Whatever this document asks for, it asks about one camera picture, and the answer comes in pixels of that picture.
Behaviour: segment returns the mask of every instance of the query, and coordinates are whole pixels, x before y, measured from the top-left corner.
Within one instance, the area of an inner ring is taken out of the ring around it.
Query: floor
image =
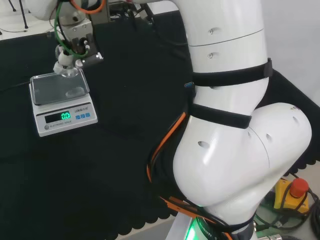
[[[8,0],[0,0],[0,31],[2,32],[0,41],[52,31],[53,28],[49,21],[38,20],[32,16],[28,12],[25,0],[22,0],[26,23],[29,27],[28,29],[25,29],[19,0],[11,0],[11,2],[16,9],[16,12],[13,12]]]

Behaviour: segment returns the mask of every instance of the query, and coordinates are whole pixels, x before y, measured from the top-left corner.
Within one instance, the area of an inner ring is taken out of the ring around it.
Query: black tablecloth
[[[163,34],[183,41],[177,12],[158,21]],[[40,138],[27,86],[0,92],[0,239],[113,240],[174,214],[148,191],[145,163],[185,105],[192,68],[187,49],[163,45],[142,21],[137,26],[96,27],[104,62],[85,76],[97,124]],[[56,44],[46,34],[0,41],[0,89],[52,72]],[[277,72],[261,105],[273,102],[297,105],[314,127],[293,171],[314,163],[318,106]]]

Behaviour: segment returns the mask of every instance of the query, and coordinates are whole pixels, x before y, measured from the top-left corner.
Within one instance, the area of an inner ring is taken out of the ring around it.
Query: end effector
[[[70,54],[63,46],[57,46],[55,50],[57,62],[53,68],[55,73],[70,78],[78,74],[79,68],[86,68],[103,61],[104,58],[97,50],[92,22],[88,18],[85,17],[74,24],[62,24],[61,28],[67,38],[64,43],[79,54]]]

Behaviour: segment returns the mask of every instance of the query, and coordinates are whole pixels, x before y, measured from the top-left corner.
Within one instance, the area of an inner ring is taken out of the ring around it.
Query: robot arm
[[[89,6],[96,2],[89,0]],[[241,77],[243,71],[268,63],[260,0],[172,2],[184,22],[194,82],[198,83],[193,103],[229,114],[252,116],[248,128],[190,116],[173,159],[174,178],[189,201],[229,225],[242,224],[252,217],[265,194],[305,151],[311,127],[306,116],[289,104],[255,110],[266,92],[269,76],[262,74],[254,80]],[[50,19],[57,6],[57,0],[26,3],[31,13],[42,20]],[[83,67],[87,62],[102,59],[95,49],[92,24],[83,12],[64,2],[59,19],[67,40],[76,48],[85,38],[87,42],[83,44],[89,46],[89,54],[78,59],[59,47],[55,72],[68,75],[74,64]],[[230,80],[235,73],[239,77]]]
[[[74,3],[81,6],[82,1],[75,0]],[[97,3],[99,0],[88,0],[86,7],[90,8]],[[58,33],[58,37],[62,44],[60,43],[55,49],[57,56],[57,62],[53,67],[55,73],[64,77],[73,77],[78,74],[77,68],[84,68],[103,60],[97,50],[92,23],[84,12],[76,9],[69,2],[59,3],[57,0],[27,0],[26,4],[32,15],[40,20],[55,19],[56,10],[59,9],[58,21],[55,20],[54,24],[59,23],[61,27],[61,34]]]

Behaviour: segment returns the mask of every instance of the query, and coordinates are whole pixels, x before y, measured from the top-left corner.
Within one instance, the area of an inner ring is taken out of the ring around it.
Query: green cable
[[[71,49],[67,48],[67,46],[64,44],[64,42],[60,39],[59,35],[58,35],[58,31],[57,31],[57,25],[58,25],[58,18],[59,18],[59,14],[60,14],[60,10],[61,10],[61,6],[62,6],[62,2],[60,2],[57,10],[56,10],[56,14],[55,14],[55,19],[54,19],[54,33],[55,33],[55,37],[58,40],[59,44],[71,55],[77,57],[77,58],[84,58],[87,54],[88,54],[88,50],[85,51],[85,54],[77,54],[74,51],[72,51]]]

